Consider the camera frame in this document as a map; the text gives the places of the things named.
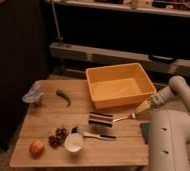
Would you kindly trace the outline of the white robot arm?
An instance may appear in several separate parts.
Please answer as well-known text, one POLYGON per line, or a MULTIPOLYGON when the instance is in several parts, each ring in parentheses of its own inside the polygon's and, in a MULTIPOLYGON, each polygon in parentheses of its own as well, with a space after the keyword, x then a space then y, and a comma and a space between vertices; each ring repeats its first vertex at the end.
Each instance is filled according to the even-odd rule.
POLYGON ((190 171, 187 145, 190 144, 190 87, 181 76, 173 76, 167 87, 151 95, 135 111, 158 108, 178 96, 186 112, 157 110, 151 115, 148 131, 148 171, 190 171))

